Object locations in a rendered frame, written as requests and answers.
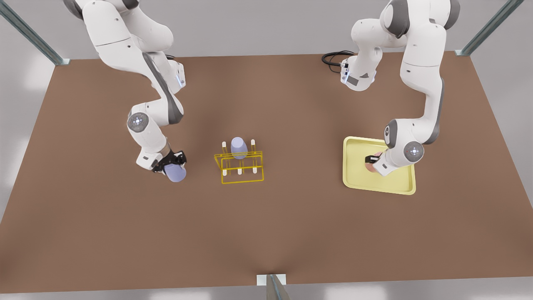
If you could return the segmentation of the pink cup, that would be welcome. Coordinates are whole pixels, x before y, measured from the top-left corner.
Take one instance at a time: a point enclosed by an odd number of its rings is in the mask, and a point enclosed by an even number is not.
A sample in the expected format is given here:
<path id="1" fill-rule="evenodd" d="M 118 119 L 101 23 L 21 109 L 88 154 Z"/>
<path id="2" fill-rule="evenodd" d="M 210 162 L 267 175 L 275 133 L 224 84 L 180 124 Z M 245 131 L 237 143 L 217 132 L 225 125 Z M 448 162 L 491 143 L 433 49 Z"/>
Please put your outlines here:
<path id="1" fill-rule="evenodd" d="M 381 168 L 381 167 L 380 167 L 380 164 L 381 164 L 382 162 L 385 162 L 383 159 L 381 159 L 381 156 L 383 155 L 383 152 L 376 152 L 374 155 L 375 155 L 375 156 L 378 156 L 378 161 L 377 161 L 376 163 L 374 163 L 374 164 L 367 164 L 367 163 L 365 163 L 365 167 L 366 167 L 366 169 L 367 169 L 368 171 L 370 171 L 370 172 L 372 172 L 372 173 L 373 173 L 373 172 L 374 172 L 374 173 L 379 173 L 380 171 L 379 171 L 379 169 L 376 169 L 376 166 L 378 166 L 379 168 Z"/>

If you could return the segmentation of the lavender cup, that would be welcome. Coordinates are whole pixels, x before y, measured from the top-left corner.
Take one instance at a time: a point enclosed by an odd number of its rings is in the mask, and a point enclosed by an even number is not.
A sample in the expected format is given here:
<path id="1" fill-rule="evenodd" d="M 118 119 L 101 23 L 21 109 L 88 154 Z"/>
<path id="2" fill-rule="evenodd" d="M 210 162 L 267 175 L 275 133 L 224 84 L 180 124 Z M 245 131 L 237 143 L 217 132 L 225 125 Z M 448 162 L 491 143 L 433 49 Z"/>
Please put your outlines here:
<path id="1" fill-rule="evenodd" d="M 187 175 L 184 165 L 175 164 L 166 165 L 164 167 L 164 173 L 170 181 L 175 183 L 182 181 Z"/>
<path id="2" fill-rule="evenodd" d="M 235 159 L 241 160 L 247 156 L 248 148 L 244 139 L 235 137 L 231 142 L 231 151 Z"/>

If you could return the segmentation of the pale yellow tray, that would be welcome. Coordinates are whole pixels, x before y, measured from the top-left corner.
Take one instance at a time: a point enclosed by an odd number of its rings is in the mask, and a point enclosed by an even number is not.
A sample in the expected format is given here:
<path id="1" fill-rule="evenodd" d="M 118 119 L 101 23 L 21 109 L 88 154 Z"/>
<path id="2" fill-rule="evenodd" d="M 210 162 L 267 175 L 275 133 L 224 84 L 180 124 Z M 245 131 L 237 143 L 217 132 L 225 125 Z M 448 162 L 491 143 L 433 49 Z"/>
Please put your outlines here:
<path id="1" fill-rule="evenodd" d="M 415 165 L 399 168 L 383 177 L 369 172 L 365 157 L 383 152 L 386 144 L 382 139 L 348 136 L 343 144 L 343 182 L 349 188 L 377 192 L 412 195 L 416 191 Z"/>

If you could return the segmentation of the silver frame post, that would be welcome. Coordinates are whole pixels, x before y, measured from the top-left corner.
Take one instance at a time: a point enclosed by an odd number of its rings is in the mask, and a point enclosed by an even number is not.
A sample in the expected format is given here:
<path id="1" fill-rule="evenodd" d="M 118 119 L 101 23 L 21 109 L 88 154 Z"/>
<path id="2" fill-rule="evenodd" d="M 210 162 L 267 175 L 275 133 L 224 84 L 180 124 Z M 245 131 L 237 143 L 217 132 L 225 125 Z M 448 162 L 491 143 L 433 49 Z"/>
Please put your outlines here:
<path id="1" fill-rule="evenodd" d="M 470 56 L 485 40 L 524 2 L 507 0 L 495 15 L 476 33 L 462 49 L 455 50 L 457 56 Z"/>
<path id="2" fill-rule="evenodd" d="M 291 300 L 285 289 L 287 278 L 282 275 L 257 275 L 257 285 L 266 287 L 266 300 Z"/>
<path id="3" fill-rule="evenodd" d="M 0 15 L 32 45 L 47 57 L 55 66 L 67 66 L 70 59 L 59 55 L 38 33 L 34 31 L 12 8 L 4 1 L 0 0 Z"/>

